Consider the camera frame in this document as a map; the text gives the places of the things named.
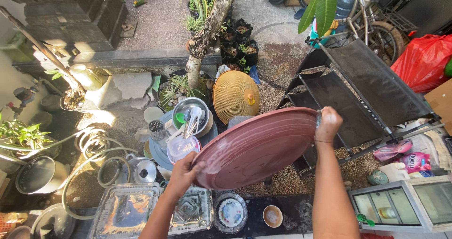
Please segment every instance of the person's arm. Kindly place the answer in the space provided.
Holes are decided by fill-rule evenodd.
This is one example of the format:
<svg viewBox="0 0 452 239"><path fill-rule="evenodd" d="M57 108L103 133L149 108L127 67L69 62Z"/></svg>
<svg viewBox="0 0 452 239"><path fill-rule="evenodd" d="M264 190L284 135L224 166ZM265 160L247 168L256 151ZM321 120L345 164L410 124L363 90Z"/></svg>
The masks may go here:
<svg viewBox="0 0 452 239"><path fill-rule="evenodd" d="M312 208L314 239L360 238L358 221L333 148L333 139L341 124L342 117L336 110L329 106L322 109L322 120L314 138L318 156Z"/></svg>
<svg viewBox="0 0 452 239"><path fill-rule="evenodd" d="M176 162L168 186L159 197L138 239L164 239L168 237L169 222L177 201L188 190L196 177L196 173L205 167L205 163L200 162L191 171L189 170L195 156L196 152L193 151Z"/></svg>

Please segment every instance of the cooking pot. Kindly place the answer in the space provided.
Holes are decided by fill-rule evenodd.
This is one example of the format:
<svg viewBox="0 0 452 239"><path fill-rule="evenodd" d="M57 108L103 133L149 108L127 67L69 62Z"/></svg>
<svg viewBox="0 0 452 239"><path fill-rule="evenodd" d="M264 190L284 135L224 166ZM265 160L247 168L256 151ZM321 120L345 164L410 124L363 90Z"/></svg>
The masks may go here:
<svg viewBox="0 0 452 239"><path fill-rule="evenodd" d="M48 194L58 190L67 176L68 171L61 162L42 156L20 169L16 188L22 194Z"/></svg>

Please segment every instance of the person's hand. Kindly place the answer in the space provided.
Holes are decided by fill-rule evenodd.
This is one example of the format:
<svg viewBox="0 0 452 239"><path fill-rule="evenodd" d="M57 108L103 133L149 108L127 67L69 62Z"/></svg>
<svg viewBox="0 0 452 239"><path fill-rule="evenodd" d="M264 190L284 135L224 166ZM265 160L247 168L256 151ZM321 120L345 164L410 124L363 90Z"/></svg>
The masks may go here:
<svg viewBox="0 0 452 239"><path fill-rule="evenodd" d="M201 161L196 164L192 170L189 170L196 154L197 153L195 151L191 151L187 154L187 156L178 160L174 165L173 172L171 173L171 178L165 192L172 195L176 200L181 198L188 190L189 186L193 183L193 180L195 180L196 173L206 167L206 162Z"/></svg>
<svg viewBox="0 0 452 239"><path fill-rule="evenodd" d="M333 143L339 127L342 125L342 117L330 106L322 109L320 126L315 130L315 142Z"/></svg>

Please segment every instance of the pink detergent pouch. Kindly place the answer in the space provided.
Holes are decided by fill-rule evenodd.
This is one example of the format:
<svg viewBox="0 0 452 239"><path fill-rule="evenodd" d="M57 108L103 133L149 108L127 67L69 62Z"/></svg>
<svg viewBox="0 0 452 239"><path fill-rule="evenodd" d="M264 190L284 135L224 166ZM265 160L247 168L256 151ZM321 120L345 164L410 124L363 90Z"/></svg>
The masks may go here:
<svg viewBox="0 0 452 239"><path fill-rule="evenodd" d="M373 155L374 157L379 161L386 161L394 157L395 155L399 153L407 152L411 149L413 146L413 143L411 140L406 139L400 141L398 144L388 144L380 149L376 150Z"/></svg>
<svg viewBox="0 0 452 239"><path fill-rule="evenodd" d="M424 153L411 153L399 158L395 162L405 164L408 173L430 170L430 155Z"/></svg>

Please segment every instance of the cardboard box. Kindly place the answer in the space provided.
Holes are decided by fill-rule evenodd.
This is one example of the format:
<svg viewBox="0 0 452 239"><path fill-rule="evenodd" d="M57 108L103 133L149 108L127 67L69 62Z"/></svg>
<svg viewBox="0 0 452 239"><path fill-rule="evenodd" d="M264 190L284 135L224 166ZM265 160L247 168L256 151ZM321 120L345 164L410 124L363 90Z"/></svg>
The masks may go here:
<svg viewBox="0 0 452 239"><path fill-rule="evenodd" d="M444 128L452 136L452 79L427 93L426 101L433 111L442 117Z"/></svg>

